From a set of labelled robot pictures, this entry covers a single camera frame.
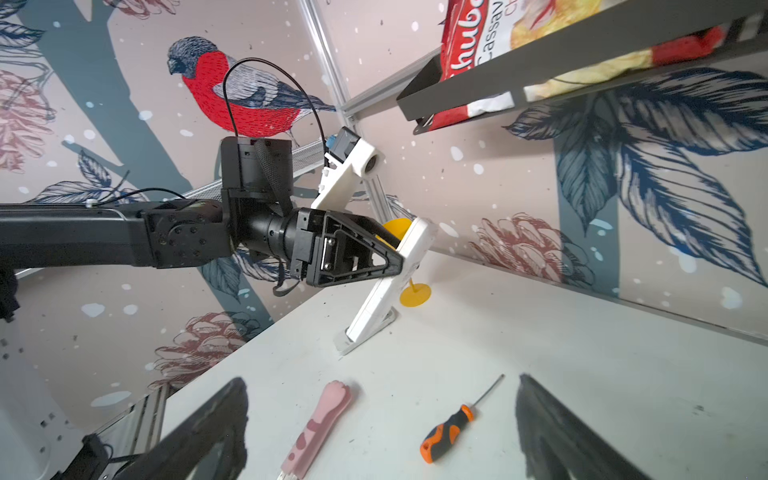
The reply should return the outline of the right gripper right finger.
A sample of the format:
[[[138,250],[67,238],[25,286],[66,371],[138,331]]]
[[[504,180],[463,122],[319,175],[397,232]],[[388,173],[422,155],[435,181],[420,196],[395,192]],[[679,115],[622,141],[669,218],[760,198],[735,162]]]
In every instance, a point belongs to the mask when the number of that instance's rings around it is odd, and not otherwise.
[[[515,415],[528,479],[646,479],[586,423],[528,374]]]

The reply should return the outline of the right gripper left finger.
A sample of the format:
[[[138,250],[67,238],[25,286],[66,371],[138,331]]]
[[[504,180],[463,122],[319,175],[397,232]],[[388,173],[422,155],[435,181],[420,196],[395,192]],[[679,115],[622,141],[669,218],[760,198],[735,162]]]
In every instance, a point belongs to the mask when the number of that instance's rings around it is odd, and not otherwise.
[[[247,462],[248,395],[243,379],[223,386],[118,479],[236,479]]]

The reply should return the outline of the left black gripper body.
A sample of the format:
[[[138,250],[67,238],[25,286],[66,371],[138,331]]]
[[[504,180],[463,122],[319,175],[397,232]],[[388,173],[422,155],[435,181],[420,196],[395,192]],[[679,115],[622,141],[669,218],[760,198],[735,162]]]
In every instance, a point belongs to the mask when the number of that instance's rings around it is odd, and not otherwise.
[[[312,287],[394,277],[404,265],[399,244],[369,217],[303,208],[296,217],[290,274]]]

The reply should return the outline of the white remote control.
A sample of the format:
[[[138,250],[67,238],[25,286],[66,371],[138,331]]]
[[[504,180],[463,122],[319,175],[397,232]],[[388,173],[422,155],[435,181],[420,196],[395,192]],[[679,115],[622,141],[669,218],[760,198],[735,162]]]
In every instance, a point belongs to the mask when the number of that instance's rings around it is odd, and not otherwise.
[[[352,352],[390,325],[398,316],[395,307],[437,235],[437,227],[428,219],[416,217],[403,240],[395,248],[403,259],[400,274],[377,280],[351,325],[334,338],[340,355]]]

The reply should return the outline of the orange black screwdriver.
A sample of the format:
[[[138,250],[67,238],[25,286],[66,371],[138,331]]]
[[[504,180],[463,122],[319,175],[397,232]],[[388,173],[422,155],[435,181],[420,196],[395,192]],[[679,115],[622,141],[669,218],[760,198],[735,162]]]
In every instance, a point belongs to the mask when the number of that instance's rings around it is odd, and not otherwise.
[[[475,402],[462,404],[456,412],[429,432],[419,447],[421,457],[427,464],[434,464],[451,450],[461,432],[475,420],[478,405],[504,378],[505,375],[501,374]]]

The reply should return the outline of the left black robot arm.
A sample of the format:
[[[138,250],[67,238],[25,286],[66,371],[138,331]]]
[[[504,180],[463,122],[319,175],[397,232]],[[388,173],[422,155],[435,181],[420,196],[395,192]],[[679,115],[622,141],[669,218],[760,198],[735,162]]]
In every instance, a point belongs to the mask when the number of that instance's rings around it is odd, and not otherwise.
[[[128,265],[203,268],[237,289],[235,260],[274,258],[280,278],[316,288],[393,277],[398,239],[365,216],[297,208],[288,141],[221,142],[221,196],[122,204],[5,204],[1,208],[1,316],[18,309],[16,272],[26,268]]]

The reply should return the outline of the yellow plastic goblet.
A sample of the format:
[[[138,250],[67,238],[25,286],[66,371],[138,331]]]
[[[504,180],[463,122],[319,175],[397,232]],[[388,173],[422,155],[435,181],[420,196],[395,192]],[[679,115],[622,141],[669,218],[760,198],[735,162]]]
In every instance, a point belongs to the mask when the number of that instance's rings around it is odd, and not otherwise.
[[[383,224],[384,228],[399,240],[403,240],[410,228],[412,221],[407,218],[390,220]],[[424,283],[415,283],[409,280],[407,287],[400,294],[400,303],[408,308],[415,308],[426,303],[431,297],[431,288]]]

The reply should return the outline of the red cassava chips bag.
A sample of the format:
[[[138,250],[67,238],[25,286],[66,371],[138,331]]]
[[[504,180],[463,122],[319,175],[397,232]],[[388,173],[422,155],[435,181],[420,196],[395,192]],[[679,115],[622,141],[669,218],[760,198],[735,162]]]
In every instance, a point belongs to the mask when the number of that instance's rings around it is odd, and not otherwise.
[[[441,81],[592,17],[618,3],[602,0],[451,1],[443,29]],[[723,45],[727,29],[712,27],[526,86],[538,101],[645,70],[708,56]]]

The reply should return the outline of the black wall basket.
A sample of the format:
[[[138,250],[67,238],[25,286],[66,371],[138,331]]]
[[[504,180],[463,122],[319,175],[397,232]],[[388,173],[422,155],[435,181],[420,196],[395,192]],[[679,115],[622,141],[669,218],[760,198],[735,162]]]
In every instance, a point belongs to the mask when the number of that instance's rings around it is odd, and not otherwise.
[[[512,110],[525,109],[527,86],[766,12],[764,1],[626,1],[446,81],[434,56],[396,101],[416,122],[498,94],[510,95]]]

